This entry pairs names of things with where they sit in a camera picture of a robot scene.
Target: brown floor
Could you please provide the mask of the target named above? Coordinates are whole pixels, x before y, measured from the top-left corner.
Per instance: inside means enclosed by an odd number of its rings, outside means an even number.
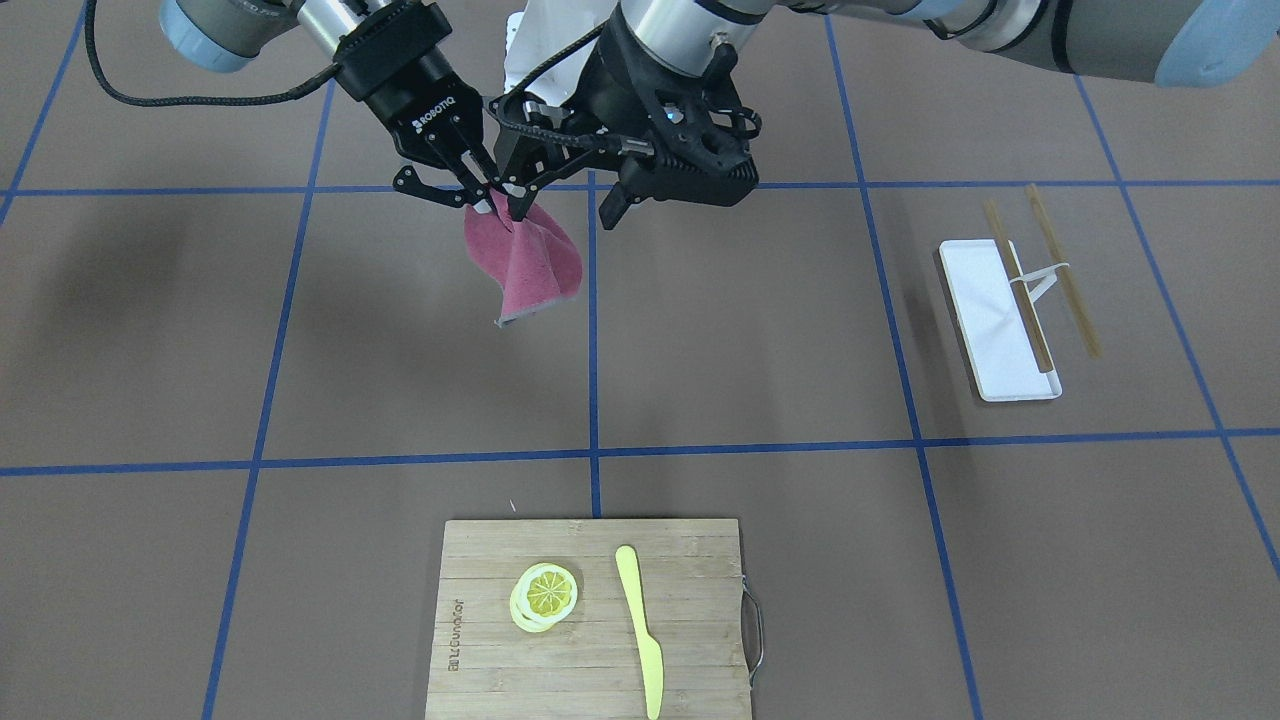
[[[100,12],[127,91],[324,61],[211,76],[151,5]],[[521,4],[442,5],[497,92]],[[1280,44],[1158,91],[777,12],[765,184],[544,193],[593,274],[499,331],[364,108],[114,104],[78,9],[0,5],[0,717],[421,717],[444,521],[593,514],[741,519],[760,719],[1280,716]],[[989,196],[1047,260],[1029,181],[1106,355],[1046,297],[1065,395],[993,406],[934,252]]]

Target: black cable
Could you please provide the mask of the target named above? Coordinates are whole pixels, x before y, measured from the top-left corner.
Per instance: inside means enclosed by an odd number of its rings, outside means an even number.
[[[275,95],[259,95],[253,97],[210,97],[206,95],[183,95],[177,97],[134,97],[125,95],[108,82],[102,74],[102,64],[97,59],[97,42],[93,37],[95,19],[97,14],[97,0],[84,1],[84,53],[88,55],[88,67],[93,70],[93,77],[108,95],[136,108],[173,108],[177,105],[221,105],[230,108],[247,108],[253,105],[275,105],[300,100],[324,87],[324,83],[338,74],[340,65],[329,65],[315,77],[302,85]]]
[[[991,15],[996,14],[996,5],[998,4],[998,0],[989,0],[989,3],[987,3],[987,8],[979,13],[975,19],[960,29],[947,29],[947,27],[938,20],[924,20],[924,27],[933,31],[933,35],[936,35],[938,40],[955,40],[963,35],[969,35],[970,32],[978,29],[978,26],[991,19]]]
[[[599,37],[600,33],[604,32],[604,26],[605,24],[607,23],[600,23],[600,24],[595,26],[594,28],[591,28],[590,32],[588,32],[582,37],[579,37],[573,42],[568,44],[564,49],[559,50],[558,53],[556,53],[550,58],[547,58],[545,60],[543,60],[541,63],[539,63],[538,67],[535,67],[532,70],[530,70],[529,74],[525,76],[524,79],[521,79],[520,82],[517,82],[515,85],[515,87],[512,87],[508,92],[506,92],[506,94],[503,94],[503,95],[500,95],[500,96],[494,97],[493,100],[490,100],[489,104],[488,104],[488,106],[486,106],[488,110],[489,110],[489,115],[492,115],[493,119],[498,120],[499,126],[502,126],[502,127],[504,127],[504,128],[507,128],[507,129],[509,129],[512,132],[516,132],[518,135],[522,135],[525,137],[532,137],[534,140],[540,140],[543,142],[552,142],[552,143],[556,143],[556,145],[564,145],[564,146],[568,146],[568,147],[577,147],[580,150],[605,150],[605,149],[608,149],[612,143],[609,142],[609,140],[607,137],[600,136],[600,135],[568,135],[568,133],[563,133],[563,132],[556,132],[556,131],[550,131],[550,129],[547,129],[547,128],[541,128],[541,127],[538,127],[538,126],[531,124],[531,123],[517,123],[515,120],[507,119],[507,117],[506,117],[507,115],[507,110],[508,110],[508,106],[507,106],[508,102],[512,102],[512,101],[516,101],[516,100],[520,100],[521,97],[524,97],[525,91],[529,90],[529,86],[532,85],[534,81],[536,81],[538,78],[543,77],[543,74],[545,74],[547,70],[554,68],[562,60],[564,60],[564,58],[568,58],[573,53],[577,53],[582,47],[586,47],[588,44],[590,44],[593,40],[595,40],[596,37]]]

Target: cutting board handle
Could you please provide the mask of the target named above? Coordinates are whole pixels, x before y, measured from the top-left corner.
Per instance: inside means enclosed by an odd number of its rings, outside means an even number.
[[[755,674],[760,671],[760,666],[764,665],[764,609],[760,607],[760,601],[755,600],[755,594],[751,592],[751,585],[746,580],[746,575],[742,575],[742,598],[749,601],[751,610],[755,614],[755,648],[759,651],[755,662],[748,662],[746,667],[751,671],[748,676],[748,684],[755,688]],[[742,638],[742,644],[746,644],[746,637]]]

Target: floor tile grid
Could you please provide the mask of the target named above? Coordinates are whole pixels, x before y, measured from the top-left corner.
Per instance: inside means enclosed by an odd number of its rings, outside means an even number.
[[[67,50],[63,53],[63,60],[58,65],[58,72],[54,74],[54,82],[49,86],[49,94],[45,95],[45,104],[40,108],[40,114],[36,117],[36,126],[31,128],[31,135],[27,136],[27,147],[22,151],[22,159],[18,160],[18,168],[13,172],[13,179],[9,181],[9,191],[4,196],[4,202],[0,204],[0,225],[4,225],[4,219],[9,217],[9,208],[13,206],[14,199],[18,196],[18,187],[22,184],[22,176],[27,173],[27,163],[31,161],[31,154],[36,150],[36,142],[40,141],[40,132],[45,129],[45,120],[49,119],[49,110],[54,106],[54,100],[58,99],[58,88],[63,86],[63,78],[67,77],[67,68],[72,64],[72,58],[76,54],[76,46],[79,42],[81,31],[84,28],[84,15],[83,13],[76,19],[76,28],[72,31],[70,40],[67,41]]]
[[[1276,555],[1275,543],[1271,539],[1271,534],[1267,532],[1267,525],[1262,519],[1262,512],[1258,510],[1258,503],[1253,497],[1253,489],[1249,487],[1248,478],[1244,477],[1244,470],[1240,468],[1240,462],[1235,456],[1235,448],[1231,447],[1231,436],[1226,432],[1226,427],[1222,424],[1222,416],[1217,411],[1217,405],[1213,402],[1213,395],[1210,392],[1208,382],[1204,379],[1204,373],[1201,370],[1199,361],[1196,359],[1196,351],[1192,348],[1190,338],[1187,334],[1187,329],[1183,327],[1181,318],[1178,314],[1178,307],[1174,305],[1174,297],[1169,292],[1169,286],[1165,284],[1165,275],[1161,273],[1160,264],[1156,261],[1156,254],[1147,240],[1147,232],[1143,228],[1142,218],[1138,217],[1138,209],[1133,204],[1133,197],[1129,193],[1129,184],[1120,173],[1120,165],[1116,163],[1115,155],[1111,151],[1111,143],[1107,141],[1106,132],[1102,129],[1102,122],[1093,106],[1093,101],[1089,99],[1089,91],[1084,87],[1084,81],[1079,76],[1075,77],[1075,87],[1080,92],[1080,100],[1084,102],[1084,106],[1089,113],[1089,119],[1093,122],[1093,129],[1098,133],[1098,142],[1102,145],[1102,152],[1107,156],[1107,164],[1111,165],[1111,173],[1115,176],[1116,183],[1120,188],[1120,195],[1124,197],[1125,208],[1129,210],[1129,219],[1133,220],[1134,231],[1138,233],[1138,240],[1142,242],[1142,250],[1147,255],[1147,263],[1151,265],[1151,272],[1156,278],[1156,286],[1160,288],[1160,295],[1165,301],[1165,307],[1169,310],[1169,316],[1174,322],[1174,328],[1178,331],[1178,340],[1183,343],[1183,350],[1187,354],[1187,361],[1190,364],[1192,372],[1196,374],[1196,382],[1199,384],[1201,395],[1204,396],[1204,405],[1208,407],[1210,416],[1213,419],[1213,427],[1217,429],[1219,438],[1222,442],[1222,450],[1226,451],[1226,459],[1231,464],[1231,471],[1235,473],[1235,480],[1240,486],[1240,493],[1244,496],[1244,502],[1248,505],[1249,514],[1253,516],[1253,524],[1257,527],[1258,537],[1262,539],[1262,546],[1266,548],[1267,556],[1271,559],[1271,568],[1275,570],[1276,578],[1280,579],[1280,556]]]
[[[223,611],[218,623],[218,637],[214,643],[214,657],[209,669],[209,685],[205,689],[202,720],[211,720],[214,705],[218,701],[218,683],[221,676],[223,657],[227,651],[227,638],[230,633],[232,612],[236,607],[236,589],[239,583],[241,562],[244,559],[244,543],[248,539],[250,520],[253,514],[253,496],[257,491],[259,471],[262,468],[262,450],[266,447],[266,433],[271,421],[271,402],[275,398],[275,383],[280,374],[280,359],[284,355],[284,340],[289,329],[289,314],[293,309],[293,292],[297,287],[298,268],[302,263],[302,247],[307,236],[307,222],[311,217],[311,201],[315,197],[316,178],[320,176],[320,156],[324,150],[325,129],[329,126],[329,111],[333,108],[335,82],[325,85],[324,109],[316,128],[315,150],[311,155],[311,173],[307,190],[302,196],[302,210],[298,217],[298,232],[293,241],[293,258],[289,261],[289,275],[284,286],[284,300],[280,302],[280,319],[275,332],[275,347],[271,351],[271,365],[266,377],[266,389],[262,393],[262,410],[259,415],[257,436],[253,441],[253,457],[250,460],[248,479],[244,483],[244,500],[241,506],[239,525],[236,530],[236,546],[232,551],[230,570],[227,577],[227,592],[223,598]]]
[[[1238,478],[1238,480],[1239,480],[1239,483],[1242,486],[1242,492],[1245,495],[1247,502],[1249,503],[1251,511],[1253,512],[1254,521],[1258,525],[1260,534],[1262,536],[1263,543],[1267,547],[1267,551],[1268,551],[1268,553],[1271,556],[1272,564],[1276,566],[1277,573],[1280,573],[1280,562],[1277,562],[1277,560],[1276,560],[1275,548],[1271,544],[1270,536],[1267,534],[1266,527],[1262,523],[1261,515],[1258,514],[1257,506],[1256,506],[1256,503],[1253,501],[1252,492],[1249,491],[1248,483],[1247,483],[1247,480],[1245,480],[1245,478],[1243,475],[1243,471],[1239,468],[1238,461],[1235,460],[1235,455],[1234,455],[1234,451],[1233,451],[1231,445],[1230,445],[1230,437],[1233,437],[1233,436],[1234,437],[1275,436],[1275,434],[1280,434],[1280,429],[1277,429],[1277,428],[1226,429],[1222,425],[1221,419],[1220,419],[1220,416],[1219,416],[1219,414],[1216,411],[1216,407],[1213,406],[1212,397],[1211,397],[1211,395],[1208,392],[1208,388],[1204,384],[1203,375],[1199,373],[1199,368],[1198,368],[1198,364],[1196,361],[1194,354],[1193,354],[1193,351],[1190,348],[1189,340],[1187,338],[1185,332],[1183,331],[1181,324],[1180,324],[1180,322],[1178,319],[1176,309],[1174,307],[1172,300],[1169,296],[1167,288],[1164,284],[1162,275],[1160,274],[1160,269],[1158,269],[1158,265],[1156,263],[1156,259],[1152,255],[1151,249],[1149,249],[1149,246],[1146,242],[1146,236],[1144,236],[1144,233],[1142,231],[1140,220],[1139,220],[1139,218],[1137,215],[1137,211],[1134,210],[1134,206],[1132,204],[1132,200],[1129,199],[1129,193],[1128,193],[1128,190],[1126,190],[1128,186],[1164,186],[1164,184],[1169,184],[1169,186],[1280,184],[1280,181],[1238,181],[1238,182],[1236,181],[1204,181],[1204,182],[1198,182],[1198,181],[1170,181],[1170,182],[1165,182],[1165,181],[1148,181],[1148,182],[1143,182],[1143,181],[1125,181],[1120,176],[1119,169],[1115,165],[1115,160],[1114,160],[1114,158],[1111,156],[1111,152],[1110,152],[1110,146],[1107,145],[1107,141],[1106,141],[1106,137],[1105,137],[1105,135],[1102,132],[1101,124],[1098,123],[1097,115],[1093,111],[1092,102],[1089,102],[1088,95],[1087,95],[1083,85],[1079,85],[1082,99],[1084,100],[1084,102],[1089,108],[1089,113],[1091,113],[1091,117],[1093,118],[1094,127],[1098,131],[1100,141],[1103,143],[1103,149],[1106,150],[1108,161],[1111,163],[1111,167],[1112,167],[1112,170],[1114,170],[1114,173],[1116,176],[1116,179],[1115,179],[1115,182],[1105,182],[1103,181],[1103,182],[1097,182],[1097,183],[1091,183],[1091,182],[1055,182],[1055,181],[1047,181],[1047,182],[1046,181],[1041,181],[1041,183],[1046,184],[1046,186],[1088,186],[1088,184],[1101,184],[1101,186],[1115,186],[1115,187],[1119,187],[1121,190],[1121,192],[1123,192],[1123,195],[1125,197],[1126,205],[1129,208],[1130,215],[1132,215],[1132,218],[1134,220],[1135,228],[1139,232],[1139,237],[1143,240],[1144,250],[1146,250],[1146,252],[1148,255],[1148,260],[1151,261],[1152,270],[1156,274],[1157,282],[1160,283],[1160,287],[1161,287],[1161,291],[1164,293],[1166,305],[1167,305],[1167,307],[1170,310],[1171,316],[1174,318],[1175,324],[1178,325],[1178,331],[1179,331],[1180,338],[1181,338],[1184,348],[1185,348],[1185,351],[1188,354],[1188,360],[1192,363],[1192,365],[1193,365],[1193,368],[1196,370],[1197,379],[1201,383],[1202,393],[1204,395],[1206,402],[1210,406],[1210,410],[1211,410],[1211,414],[1213,416],[1215,425],[1216,425],[1215,430],[1187,430],[1185,433],[1111,433],[1111,434],[1097,434],[1097,436],[1091,436],[1091,434],[1078,434],[1078,436],[1042,436],[1042,437],[1030,437],[1030,436],[1028,436],[1028,437],[1010,437],[1010,438],[941,438],[941,439],[924,439],[924,438],[922,438],[920,437],[920,432],[919,432],[919,424],[916,421],[915,413],[914,413],[914,401],[913,401],[913,397],[910,395],[910,380],[906,377],[905,363],[902,360],[902,350],[901,350],[901,345],[900,345],[899,338],[897,338],[896,323],[893,322],[892,301],[891,301],[891,299],[887,295],[887,279],[884,277],[883,263],[882,263],[882,259],[881,259],[881,255],[879,255],[879,249],[877,247],[876,249],[876,256],[877,256],[878,273],[879,273],[881,282],[882,282],[882,290],[886,293],[884,295],[886,311],[888,314],[890,327],[891,327],[891,331],[892,331],[892,334],[893,334],[893,340],[895,340],[895,352],[896,352],[896,356],[897,356],[897,360],[899,360],[900,373],[901,373],[902,383],[904,383],[904,397],[905,397],[905,400],[908,402],[909,414],[911,416],[913,438],[910,441],[886,441],[886,442],[865,442],[865,443],[860,443],[860,442],[849,442],[849,443],[776,443],[776,445],[759,445],[759,446],[690,446],[690,447],[609,448],[609,450],[602,450],[602,448],[599,448],[599,436],[598,436],[599,415],[598,415],[598,406],[596,406],[598,395],[596,395],[596,383],[595,383],[595,379],[596,379],[596,352],[595,352],[596,310],[595,310],[595,299],[596,299],[596,287],[598,287],[596,286],[596,279],[595,279],[595,273],[594,273],[594,269],[595,269],[595,252],[594,252],[594,250],[595,250],[595,222],[594,222],[594,213],[590,211],[590,209],[593,209],[594,205],[595,205],[595,191],[600,186],[598,186],[595,183],[595,179],[593,177],[593,178],[590,178],[590,182],[589,182],[589,184],[586,187],[581,187],[581,186],[579,186],[579,187],[564,187],[564,186],[562,186],[561,188],[558,188],[558,190],[563,190],[563,191],[586,190],[588,193],[589,193],[589,197],[591,200],[591,202],[589,204],[589,215],[591,218],[590,219],[590,237],[589,237],[589,243],[590,243],[589,261],[590,261],[590,265],[591,265],[591,269],[593,269],[591,282],[590,282],[590,290],[589,290],[590,302],[591,302],[591,309],[590,309],[590,324],[591,324],[591,333],[590,333],[590,342],[591,342],[591,352],[590,352],[591,383],[590,383],[590,387],[591,387],[591,389],[590,389],[590,398],[589,398],[590,407],[591,407],[591,443],[590,443],[591,446],[589,448],[586,448],[585,451],[570,450],[570,451],[525,452],[525,454],[522,454],[522,452],[512,452],[512,454],[470,454],[470,455],[434,455],[434,456],[403,456],[403,457],[367,457],[367,459],[315,459],[312,461],[308,461],[308,460],[279,460],[279,461],[266,461],[266,462],[264,462],[261,455],[262,455],[262,446],[264,446],[264,439],[265,439],[265,436],[266,436],[268,423],[269,423],[269,418],[270,418],[271,395],[273,395],[273,389],[274,389],[274,380],[275,380],[276,374],[279,372],[279,360],[280,360],[280,354],[283,352],[283,345],[284,345],[284,340],[285,340],[287,325],[288,325],[289,301],[292,299],[292,288],[293,288],[296,278],[297,278],[297,268],[298,268],[298,261],[300,261],[300,258],[301,258],[302,243],[303,243],[303,240],[305,240],[306,220],[307,220],[307,215],[308,215],[308,210],[310,210],[311,197],[315,193],[317,193],[317,192],[385,192],[385,191],[388,191],[388,188],[383,188],[383,187],[361,187],[361,186],[334,186],[334,187],[320,188],[320,187],[315,186],[315,179],[316,179],[316,174],[317,174],[316,170],[319,168],[319,159],[320,159],[320,152],[321,152],[321,147],[323,147],[325,118],[328,118],[329,108],[332,105],[332,99],[333,99],[333,86],[330,85],[329,88],[328,88],[328,92],[326,92],[324,118],[321,119],[320,129],[317,131],[317,145],[316,145],[316,151],[315,151],[314,163],[312,163],[311,178],[310,178],[310,182],[308,182],[307,187],[300,187],[300,188],[154,188],[154,190],[141,190],[141,191],[96,191],[96,190],[84,190],[84,191],[76,191],[76,190],[72,190],[72,191],[20,191],[19,186],[20,186],[22,176],[23,176],[24,169],[26,169],[26,163],[29,160],[32,150],[33,150],[36,142],[38,141],[38,136],[40,136],[40,131],[42,129],[42,126],[44,126],[44,120],[47,117],[49,109],[50,109],[50,106],[52,105],[52,101],[56,97],[58,88],[59,88],[59,86],[61,83],[61,79],[63,79],[64,74],[65,74],[65,69],[67,69],[67,67],[69,64],[72,54],[76,50],[77,41],[78,41],[78,37],[79,37],[79,33],[81,33],[81,29],[82,29],[82,23],[83,23],[82,18],[77,20],[76,29],[73,32],[70,42],[68,44],[68,47],[67,47],[67,51],[64,54],[64,58],[63,58],[61,65],[59,68],[59,72],[55,76],[54,83],[52,83],[52,86],[50,88],[50,92],[46,96],[46,100],[45,100],[45,104],[42,106],[41,114],[40,114],[40,117],[37,119],[37,123],[36,123],[35,128],[31,132],[31,136],[29,136],[29,140],[28,140],[27,149],[26,149],[26,152],[23,155],[22,163],[19,164],[19,167],[18,167],[15,174],[14,174],[14,178],[13,178],[13,181],[10,183],[10,187],[9,187],[8,192],[4,193],[4,205],[3,205],[3,208],[0,208],[0,223],[3,223],[3,219],[6,215],[8,209],[12,205],[13,200],[15,197],[18,197],[18,196],[22,196],[22,195],[113,195],[113,193],[116,193],[116,192],[119,192],[122,195],[137,195],[137,193],[152,193],[152,195],[169,195],[169,193],[174,193],[174,195],[177,195],[177,193],[234,193],[234,192],[246,192],[246,193],[301,192],[301,193],[305,195],[305,205],[303,205],[303,210],[302,210],[302,218],[300,219],[298,236],[297,236],[297,240],[296,240],[294,256],[293,256],[293,261],[292,261],[292,265],[291,265],[289,281],[288,281],[287,292],[285,292],[285,300],[284,300],[284,304],[283,304],[283,307],[282,307],[280,325],[279,325],[279,332],[278,332],[278,336],[276,336],[275,351],[273,354],[271,372],[270,372],[270,377],[269,377],[269,380],[268,380],[268,388],[266,388],[265,397],[264,397],[264,406],[262,406],[262,414],[261,414],[261,419],[260,419],[259,436],[257,436],[257,442],[256,442],[256,446],[255,446],[253,459],[248,460],[248,461],[233,460],[233,461],[189,462],[189,464],[178,462],[178,464],[143,464],[143,465],[102,465],[102,466],[96,466],[96,471],[101,471],[101,473],[128,471],[128,470],[125,470],[127,468],[129,470],[141,468],[143,470],[154,470],[154,471],[160,471],[160,470],[191,470],[191,471],[200,471],[200,470],[212,470],[212,469],[239,469],[239,470],[247,469],[250,471],[250,479],[248,479],[248,483],[247,483],[247,487],[246,487],[246,496],[244,496],[244,505],[243,505],[243,511],[242,511],[241,527],[239,527],[239,532],[237,534],[236,556],[234,556],[233,565],[232,565],[232,573],[230,573],[230,577],[228,579],[227,601],[225,601],[225,605],[224,605],[223,620],[221,620],[220,628],[219,628],[219,639],[218,639],[218,646],[215,648],[214,664],[212,664],[212,667],[211,667],[211,671],[210,671],[210,684],[209,684],[209,691],[207,691],[207,694],[206,694],[206,706],[205,706],[205,716],[206,717],[211,717],[211,715],[212,715],[212,703],[214,703],[214,701],[216,698],[218,673],[220,670],[221,651],[225,647],[227,628],[229,626],[232,607],[233,607],[233,602],[234,602],[234,591],[236,591],[236,579],[237,579],[236,575],[237,575],[237,569],[238,569],[239,559],[242,557],[242,553],[243,553],[243,543],[244,543],[244,538],[246,538],[246,534],[247,534],[248,519],[250,519],[250,514],[251,514],[251,509],[252,509],[253,487],[256,484],[255,480],[256,480],[256,477],[257,477],[257,471],[261,468],[265,468],[265,466],[310,466],[310,465],[320,466],[320,465],[343,465],[343,464],[370,465],[370,464],[448,462],[448,461],[472,462],[472,461],[540,460],[540,459],[553,459],[553,457],[582,457],[582,456],[586,456],[586,457],[589,457],[591,460],[593,514],[596,515],[596,516],[599,516],[600,515],[599,457],[602,457],[602,456],[663,455],[663,454],[700,454],[700,452],[708,452],[708,454],[714,454],[714,452],[771,452],[771,451],[792,452],[792,451],[859,450],[859,448],[873,448],[873,447],[904,447],[904,448],[905,447],[914,447],[916,450],[916,452],[918,452],[918,457],[919,457],[919,462],[920,462],[920,470],[922,470],[922,479],[925,483],[925,492],[927,492],[927,497],[929,500],[931,518],[932,518],[932,520],[934,523],[934,532],[936,532],[937,541],[938,541],[940,560],[942,562],[943,573],[945,573],[946,580],[947,580],[947,589],[948,589],[948,596],[950,596],[948,600],[951,601],[952,614],[954,614],[954,619],[956,621],[957,642],[960,644],[961,655],[963,655],[964,664],[965,664],[966,680],[969,682],[970,698],[972,698],[972,702],[974,703],[973,710],[974,710],[975,717],[980,717],[980,703],[978,701],[977,688],[975,688],[975,684],[973,682],[972,665],[969,664],[969,660],[968,660],[968,652],[966,652],[964,634],[963,634],[964,633],[964,630],[963,630],[963,621],[961,621],[960,615],[959,615],[959,605],[957,605],[957,601],[956,601],[956,597],[955,597],[954,584],[951,583],[951,579],[950,579],[950,569],[948,569],[948,562],[946,560],[945,538],[941,534],[941,523],[940,523],[940,519],[938,519],[937,505],[936,505],[936,501],[933,498],[932,487],[931,487],[931,482],[929,482],[928,462],[927,462],[927,457],[924,455],[924,448],[925,447],[942,447],[942,446],[956,446],[956,445],[1023,445],[1023,443],[1038,443],[1038,442],[1098,442],[1098,441],[1108,441],[1108,439],[1116,439],[1116,441],[1119,441],[1119,439],[1162,439],[1162,438],[1171,438],[1171,437],[1219,437],[1222,441],[1222,446],[1224,446],[1225,451],[1228,452],[1228,456],[1229,456],[1229,459],[1231,461],[1233,470],[1235,471],[1236,478]],[[828,32],[828,40],[832,44],[832,58],[833,58],[833,61],[836,63],[837,78],[841,78],[838,56],[836,55],[837,51],[836,51],[836,47],[835,47],[833,35],[832,35],[832,28],[831,28],[829,20],[827,23],[827,32]],[[870,201],[869,201],[869,193],[868,193],[868,188],[869,187],[1001,187],[1001,186],[1020,186],[1020,184],[1024,184],[1020,181],[1016,181],[1016,182],[1015,181],[1009,181],[1009,182],[997,182],[997,183],[982,183],[982,182],[978,182],[978,183],[968,183],[968,182],[946,182],[946,183],[876,183],[876,182],[868,182],[865,179],[865,177],[863,176],[861,168],[860,168],[860,158],[859,158],[858,146],[856,146],[856,137],[855,137],[854,127],[852,127],[852,117],[851,117],[850,110],[849,110],[849,101],[847,101],[847,96],[845,94],[842,78],[841,78],[841,88],[840,90],[841,90],[841,95],[842,95],[842,102],[845,105],[846,120],[849,122],[850,141],[851,141],[851,147],[852,147],[852,151],[854,151],[854,159],[855,159],[855,163],[859,165],[859,182],[858,183],[764,183],[763,187],[786,187],[786,188],[856,187],[858,190],[861,191],[864,206],[868,210],[867,218],[868,218],[868,223],[869,223],[869,229],[872,231],[873,242],[878,242],[878,240],[876,238],[876,232],[874,232],[874,217],[870,213]],[[63,468],[0,469],[0,475],[63,474],[63,473],[59,471],[61,469]],[[78,466],[76,469],[76,471],[84,471],[84,470],[95,471],[95,466]]]
[[[906,368],[906,355],[902,351],[902,338],[899,334],[897,318],[893,311],[893,296],[888,284],[888,274],[884,270],[884,255],[881,252],[879,233],[876,229],[876,213],[872,208],[870,188],[867,187],[867,173],[863,168],[861,150],[858,145],[858,129],[854,123],[854,113],[849,102],[849,90],[845,83],[845,73],[840,63],[840,49],[836,46],[836,31],[831,18],[823,18],[827,29],[827,45],[831,49],[831,63],[836,72],[836,85],[840,92],[840,104],[845,113],[845,128],[849,132],[849,149],[852,154],[854,169],[858,176],[859,195],[863,202],[863,214],[867,218],[867,233],[872,243],[872,254],[876,258],[876,275],[879,279],[881,295],[884,301],[884,318],[888,323],[890,337],[893,341],[893,356],[897,361],[897,374],[902,383],[902,400],[906,402],[906,416],[911,425],[911,445],[915,448],[916,464],[920,469],[920,480],[924,483],[924,498],[929,509],[929,523],[933,527],[933,542],[938,552],[938,566],[942,571],[942,583],[947,592],[947,605],[951,609],[951,624],[956,635],[956,650],[960,653],[960,665],[964,670],[965,688],[969,692],[969,706],[974,720],[982,720],[982,697],[978,692],[978,678],[973,670],[973,660],[969,653],[969,639],[965,635],[964,615],[960,610],[960,596],[956,592],[955,578],[951,573],[951,560],[947,553],[946,533],[942,528],[942,518],[938,512],[938,501],[933,493],[933,478],[929,473],[929,459],[920,433],[920,418],[915,407],[915,397],[911,393],[911,378]]]

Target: metal handle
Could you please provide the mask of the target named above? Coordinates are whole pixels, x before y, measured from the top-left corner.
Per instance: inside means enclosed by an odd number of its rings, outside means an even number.
[[[760,607],[760,601],[755,600],[751,593],[751,585],[746,582],[746,575],[742,575],[742,597],[751,601],[751,607],[755,609],[755,641],[756,647],[760,648],[760,656],[756,657],[755,665],[748,665],[751,669],[751,674],[748,675],[748,684],[755,688],[755,674],[760,671],[760,666],[764,665],[764,610]]]

